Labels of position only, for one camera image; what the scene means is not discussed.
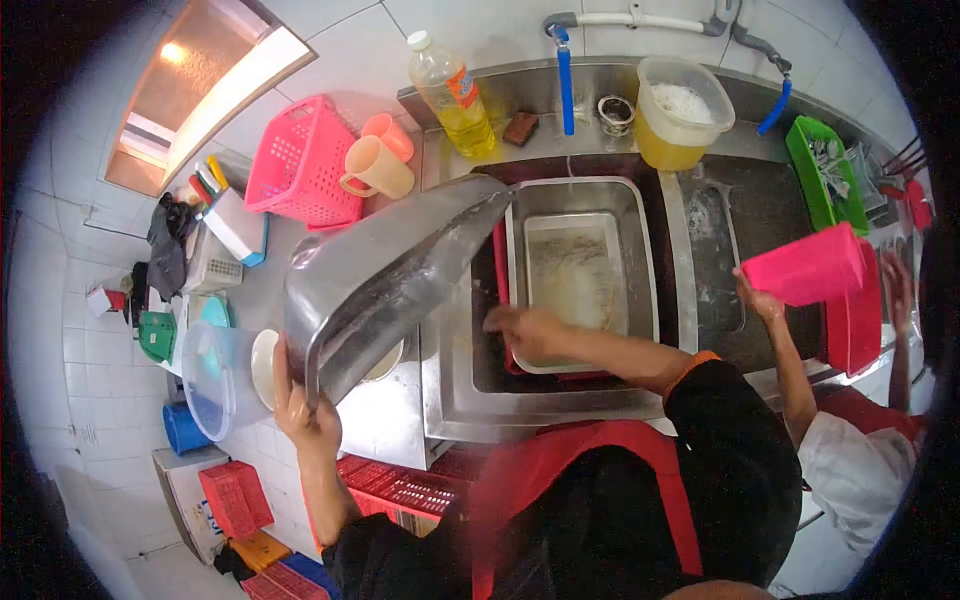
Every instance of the red apron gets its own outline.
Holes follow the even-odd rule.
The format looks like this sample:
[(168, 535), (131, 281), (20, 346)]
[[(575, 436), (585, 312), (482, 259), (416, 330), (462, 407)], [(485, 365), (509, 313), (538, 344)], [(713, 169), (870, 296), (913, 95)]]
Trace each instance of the red apron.
[(848, 421), (865, 435), (893, 427), (913, 445), (917, 445), (920, 432), (926, 428), (924, 417), (911, 417), (880, 406), (852, 387), (818, 398), (817, 410)]
[(653, 468), (681, 569), (703, 575), (674, 438), (640, 420), (608, 420), (544, 431), (491, 454), (468, 499), (474, 600), (486, 600), (493, 591), (496, 541), (507, 523), (546, 492), (578, 456), (602, 445), (623, 446)]

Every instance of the container lid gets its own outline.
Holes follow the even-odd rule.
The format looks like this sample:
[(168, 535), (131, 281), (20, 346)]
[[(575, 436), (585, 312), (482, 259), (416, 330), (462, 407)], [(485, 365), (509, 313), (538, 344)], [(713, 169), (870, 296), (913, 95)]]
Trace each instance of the container lid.
[(233, 373), (214, 327), (197, 321), (183, 340), (183, 390), (193, 420), (212, 442), (220, 442), (236, 414)]
[(426, 48), (432, 42), (433, 39), (430, 37), (430, 34), (424, 31), (413, 32), (407, 37), (407, 45), (415, 52)]

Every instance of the bottle label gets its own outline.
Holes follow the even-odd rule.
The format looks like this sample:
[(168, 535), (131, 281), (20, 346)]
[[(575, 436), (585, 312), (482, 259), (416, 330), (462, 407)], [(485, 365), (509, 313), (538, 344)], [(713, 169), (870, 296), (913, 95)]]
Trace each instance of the bottle label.
[(462, 66), (456, 75), (446, 80), (446, 86), (450, 88), (450, 93), (462, 108), (470, 108), (477, 94), (480, 93), (477, 86), (473, 84), (473, 78), (467, 72), (466, 65)]

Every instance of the black shirt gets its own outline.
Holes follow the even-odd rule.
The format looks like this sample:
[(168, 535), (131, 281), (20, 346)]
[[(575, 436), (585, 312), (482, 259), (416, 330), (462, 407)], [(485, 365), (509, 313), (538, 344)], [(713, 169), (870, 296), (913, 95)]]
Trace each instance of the black shirt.
[[(656, 474), (621, 446), (581, 454), (504, 532), (494, 598), (660, 598), (702, 579), (766, 587), (793, 542), (800, 463), (782, 421), (735, 367), (693, 368), (667, 399), (704, 577), (685, 575)], [(422, 540), (385, 515), (345, 528), (324, 563), (347, 599), (469, 598), (457, 506)]]

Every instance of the brown sponge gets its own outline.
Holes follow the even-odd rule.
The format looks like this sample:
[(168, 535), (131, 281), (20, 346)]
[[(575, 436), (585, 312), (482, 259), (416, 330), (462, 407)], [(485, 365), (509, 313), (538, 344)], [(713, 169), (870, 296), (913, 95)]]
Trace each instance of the brown sponge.
[(530, 136), (540, 125), (540, 118), (532, 112), (518, 112), (510, 120), (507, 129), (503, 130), (503, 141), (520, 148), (527, 143)]

